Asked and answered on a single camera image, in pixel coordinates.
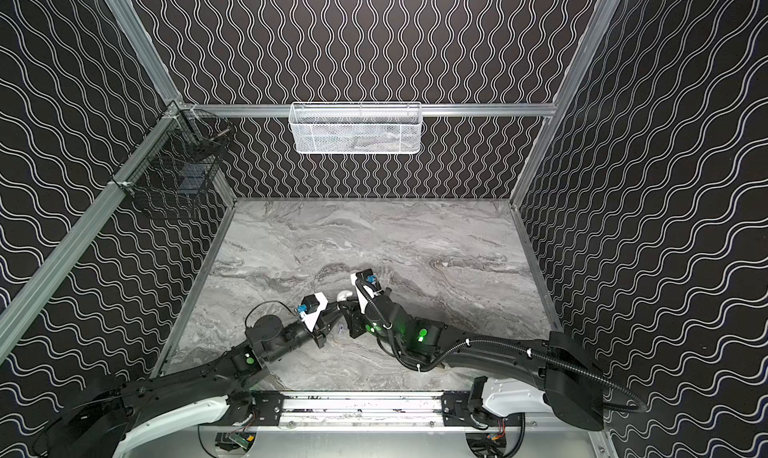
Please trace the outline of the white earbud charging case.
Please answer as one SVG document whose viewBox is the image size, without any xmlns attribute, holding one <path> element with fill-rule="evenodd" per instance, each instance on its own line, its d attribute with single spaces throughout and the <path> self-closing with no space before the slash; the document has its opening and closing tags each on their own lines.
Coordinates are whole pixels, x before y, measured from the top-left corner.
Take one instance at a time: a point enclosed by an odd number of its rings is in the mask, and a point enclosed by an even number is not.
<svg viewBox="0 0 768 458">
<path fill-rule="evenodd" d="M 339 306 L 351 306 L 357 303 L 357 296 L 354 291 L 342 290 L 336 296 L 336 303 Z"/>
</svg>

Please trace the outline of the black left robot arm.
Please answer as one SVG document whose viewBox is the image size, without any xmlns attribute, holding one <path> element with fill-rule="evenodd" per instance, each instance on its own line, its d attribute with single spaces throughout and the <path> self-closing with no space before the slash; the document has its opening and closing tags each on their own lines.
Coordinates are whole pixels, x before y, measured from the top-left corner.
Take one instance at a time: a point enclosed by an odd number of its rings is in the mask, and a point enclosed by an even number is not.
<svg viewBox="0 0 768 458">
<path fill-rule="evenodd" d="M 86 388 L 33 441 L 41 457 L 121 457 L 179 430 L 223 421 L 248 425 L 258 417 L 251 390 L 270 364 L 306 343 L 323 346 L 340 320 L 364 331 L 356 305 L 302 304 L 296 321 L 264 315 L 245 339 L 194 368 L 147 380 L 106 377 Z"/>
</svg>

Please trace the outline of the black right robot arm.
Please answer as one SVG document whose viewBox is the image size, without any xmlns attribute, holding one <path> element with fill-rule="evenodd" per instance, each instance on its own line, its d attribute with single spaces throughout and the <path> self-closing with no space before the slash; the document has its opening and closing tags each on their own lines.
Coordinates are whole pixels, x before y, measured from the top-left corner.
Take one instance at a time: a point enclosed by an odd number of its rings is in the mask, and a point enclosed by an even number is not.
<svg viewBox="0 0 768 458">
<path fill-rule="evenodd" d="M 341 305 L 350 335 L 364 333 L 389 345 L 405 369 L 428 373 L 442 366 L 481 373 L 483 391 L 491 379 L 513 379 L 542 393 L 543 404 L 561 421 L 587 431 L 604 428 L 606 412 L 644 413 L 647 404 L 627 387 L 607 378 L 589 353 L 562 332 L 539 340 L 515 340 L 465 331 L 409 315 L 389 289 L 373 299 Z"/>
</svg>

